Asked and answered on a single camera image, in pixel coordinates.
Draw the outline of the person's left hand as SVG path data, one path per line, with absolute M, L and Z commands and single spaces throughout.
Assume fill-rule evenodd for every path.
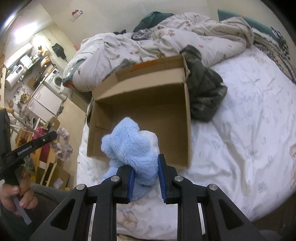
M 14 196 L 19 196 L 21 199 L 19 205 L 23 209 L 33 209 L 38 204 L 38 199 L 30 187 L 31 180 L 27 175 L 22 174 L 22 180 L 19 186 L 12 186 L 10 184 L 3 184 L 1 186 L 1 204 L 9 212 L 21 216 L 13 202 Z

